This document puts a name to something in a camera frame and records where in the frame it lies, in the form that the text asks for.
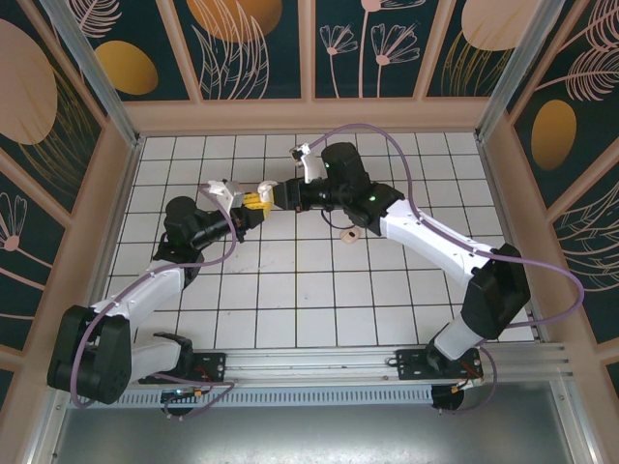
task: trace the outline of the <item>metal plate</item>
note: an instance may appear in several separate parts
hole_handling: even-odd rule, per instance
[[[474,374],[466,370],[464,364],[469,367]],[[484,377],[480,353],[475,348],[471,348],[458,360],[452,362],[445,372],[440,375],[426,361],[425,349],[397,350],[395,366],[398,368],[400,380],[446,380],[452,379],[458,382],[473,375],[473,377]]]
[[[193,370],[187,376],[187,380],[204,382],[204,372],[211,382],[223,382],[225,376],[225,353],[193,353]],[[176,384],[168,380],[155,377],[139,379],[141,385],[166,385]]]

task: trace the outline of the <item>leaf illustration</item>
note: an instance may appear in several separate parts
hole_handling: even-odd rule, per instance
[[[222,0],[196,0],[198,14],[213,34],[193,27],[202,49],[200,87],[208,99],[244,100],[264,96],[269,53],[258,22],[236,2],[233,14]]]
[[[587,41],[599,51],[619,43],[619,0],[598,0],[585,29]]]
[[[619,83],[619,48],[591,48],[575,59],[565,80],[572,100],[601,102]]]
[[[102,39],[122,12],[118,0],[68,0],[79,29],[86,37]]]
[[[619,286],[619,185],[597,201],[566,212],[556,233],[570,269],[587,291]]]
[[[193,32],[200,42],[202,50],[202,71],[199,84],[207,99],[218,99],[221,95],[221,68],[214,52],[211,36],[205,38],[196,27],[192,26]]]

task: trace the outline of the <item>metal bracket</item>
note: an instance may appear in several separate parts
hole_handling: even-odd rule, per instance
[[[225,358],[225,353],[193,353],[192,372],[187,376],[186,380],[204,382],[204,374],[206,373],[207,381],[223,382],[225,377]],[[140,379],[138,383],[141,385],[175,384],[175,382],[155,377]]]
[[[476,379],[471,379],[471,381],[475,383],[484,377],[480,353],[475,348],[466,351],[458,361],[450,363],[447,366],[445,375],[439,374],[427,363],[426,350],[424,348],[397,350],[393,366],[398,369],[400,380],[444,381],[450,379],[454,382],[459,382],[473,375]],[[465,366],[470,368],[474,374],[469,372]]]

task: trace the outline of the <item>beige border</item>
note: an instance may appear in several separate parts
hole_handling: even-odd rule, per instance
[[[64,227],[71,225],[71,215],[41,187],[17,162],[0,148],[0,172],[7,176],[24,193],[37,202],[50,216]]]
[[[536,184],[530,181],[528,162],[507,115],[497,124],[486,148],[506,215],[511,220],[516,246],[522,255],[557,266],[565,265],[554,230],[546,220],[544,203]],[[575,289],[561,275],[530,268],[527,277],[544,317],[556,315],[574,302]],[[613,462],[609,457],[619,456],[619,441],[616,440],[619,409],[608,407],[616,395],[608,388],[599,361],[602,356],[619,356],[619,347],[601,347],[595,343],[583,310],[546,327],[551,340],[566,346],[574,381],[592,430],[599,438],[604,462]]]
[[[436,71],[436,64],[440,57],[441,50],[443,49],[443,43],[447,37],[447,30],[452,22],[452,16],[454,15],[454,9],[456,8],[456,0],[440,0],[438,7],[436,8],[436,14],[434,16],[434,23],[432,24],[432,30],[430,31],[429,40],[427,41],[426,54],[422,67],[419,70],[419,76],[417,77],[417,83],[415,84],[415,91],[413,92],[413,99],[418,101],[426,100],[430,98],[446,98],[446,97],[428,97],[427,91],[429,90],[429,84]],[[442,21],[440,26],[437,26],[437,21]]]
[[[572,32],[572,29],[574,28],[576,22],[579,20],[580,15],[582,14],[588,3],[589,0],[579,0],[577,3],[574,4],[570,12],[565,17],[563,24],[559,27],[559,30],[557,31],[554,39],[550,43],[550,46],[545,52],[544,57],[540,61],[535,71],[531,74],[529,82],[522,91],[522,94],[520,94],[520,98],[514,105],[514,108],[512,108],[512,112],[509,116],[509,121],[511,123],[516,123],[518,117],[520,116],[520,113],[535,93],[535,88],[544,78],[546,71],[554,61],[558,49]]]
[[[105,125],[106,118],[99,108],[99,105],[95,101],[95,98],[90,94],[86,84],[82,82],[77,70],[74,68],[73,63],[71,63],[71,60],[65,54],[65,50],[58,42],[56,42],[56,38],[47,26],[47,23],[43,17],[39,14],[37,8],[31,3],[30,0],[17,0],[17,3],[21,6],[21,9],[24,11],[26,16],[28,16],[28,19],[32,22],[32,25],[41,36],[45,45],[49,48],[49,52],[54,56],[62,68],[62,71],[67,75],[69,81],[77,90],[78,94],[82,97],[84,103],[88,109],[90,109],[99,125],[103,127]]]
[[[92,160],[92,175],[82,187],[75,218],[65,234],[44,300],[37,311],[23,358],[17,388],[0,434],[0,462],[22,462],[30,433],[46,398],[46,374],[58,325],[72,305],[88,305],[87,291],[103,245],[103,234],[129,148],[120,132],[109,123],[99,153]]]
[[[47,302],[47,295],[48,295],[48,289],[53,285],[53,282],[56,278],[56,273],[57,273],[57,266],[56,263],[59,259],[60,256],[62,256],[63,254],[66,253],[65,248],[69,247],[69,243],[68,243],[68,237],[69,237],[69,232],[71,230],[71,226],[74,223],[75,219],[78,217],[78,215],[83,214],[81,213],[82,211],[82,203],[85,201],[84,197],[85,195],[88,194],[87,191],[85,191],[85,186],[88,186],[91,184],[92,179],[96,178],[96,177],[100,177],[102,174],[97,172],[97,164],[100,163],[101,161],[99,161],[99,158],[102,157],[109,157],[109,153],[112,150],[118,150],[120,148],[120,146],[118,144],[112,145],[112,143],[114,142],[113,136],[116,132],[116,128],[113,126],[113,123],[110,122],[108,123],[107,127],[103,128],[101,135],[99,137],[99,140],[97,141],[97,145],[95,147],[95,150],[93,151],[93,156],[90,159],[90,162],[88,164],[88,169],[86,170],[86,174],[84,175],[84,179],[82,181],[82,188],[79,190],[79,193],[77,194],[77,198],[75,199],[75,203],[74,203],[74,210],[73,213],[71,214],[71,219],[68,221],[67,224],[63,224],[61,222],[61,225],[63,225],[63,227],[65,227],[65,234],[63,236],[62,242],[60,244],[60,246],[58,247],[58,252],[56,253],[56,257],[54,259],[54,263],[52,265],[51,271],[49,273],[49,278],[47,279],[47,283],[45,284],[45,289],[43,291],[43,294],[41,296],[41,301],[39,302],[39,306],[37,307],[37,311],[35,312],[35,318],[32,321],[32,325],[30,327],[30,331],[28,333],[28,336],[26,338],[26,342],[24,343],[24,347],[22,350],[17,350],[15,348],[10,348],[8,346],[4,346],[4,345],[0,345],[0,353],[4,352],[4,353],[9,353],[9,354],[13,354],[13,355],[17,355],[17,356],[21,356],[23,357],[29,350],[30,345],[32,343],[32,339],[33,339],[33,334],[36,332],[37,330],[37,326],[38,326],[38,321],[40,320],[40,315],[41,315],[41,311],[42,308],[46,307],[46,302]],[[38,184],[35,183],[34,180],[29,180],[26,181],[25,183],[26,186],[29,185],[35,185],[37,186]],[[110,186],[110,190],[115,191],[116,186],[111,185]],[[35,200],[39,206],[41,208],[44,209],[44,211],[48,212],[49,211],[46,209],[46,207],[42,204],[40,204],[37,200]]]
[[[368,123],[393,130],[473,130],[486,100],[326,99],[197,105],[126,106],[136,129],[149,135],[204,135],[223,131],[303,131]]]
[[[0,361],[0,369],[8,370],[13,373],[13,379],[11,379],[11,383],[9,384],[9,391],[7,391],[7,396],[4,398],[4,405],[2,409],[0,409],[0,432],[2,432],[2,423],[7,416],[6,411],[9,409],[7,405],[11,402],[15,391],[17,390],[17,381],[19,380],[19,366],[16,364],[2,362]]]
[[[609,364],[615,364],[615,363],[619,363],[619,356],[613,356],[612,358],[608,358],[606,360],[601,361],[602,369],[604,370],[604,373],[606,374],[606,379],[608,380],[608,383],[609,383],[608,387],[612,389],[613,391],[614,391],[614,385],[612,384],[612,380],[610,379],[610,374],[608,373],[607,367]],[[615,407],[619,411],[619,392],[615,394]]]
[[[299,0],[299,85],[301,86],[301,101],[311,102],[315,96],[315,63],[316,63],[316,0]],[[298,102],[299,99],[288,99]]]
[[[162,17],[163,27],[172,46],[172,52],[176,58],[176,64],[183,77],[183,82],[190,98],[189,101],[198,104],[202,102],[202,96],[174,2],[173,0],[157,0],[157,6]]]

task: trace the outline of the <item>white grid board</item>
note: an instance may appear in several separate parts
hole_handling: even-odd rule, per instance
[[[148,265],[163,233],[165,204],[198,196],[198,184],[232,179],[246,191],[295,175],[289,149],[320,134],[154,137],[146,141],[133,183],[106,293]],[[465,236],[500,247],[503,233],[471,133],[394,133],[407,155],[417,205]],[[382,135],[346,133],[371,179],[406,193],[403,165]],[[342,211],[334,225],[349,224]],[[158,308],[136,337],[164,331],[196,349],[307,348],[428,343],[461,309],[464,290],[410,248],[365,233],[347,245],[318,211],[272,211],[223,265],[204,268],[182,295]],[[229,237],[209,246],[221,257]],[[517,321],[527,319],[524,310]],[[499,341],[531,341],[528,328]]]

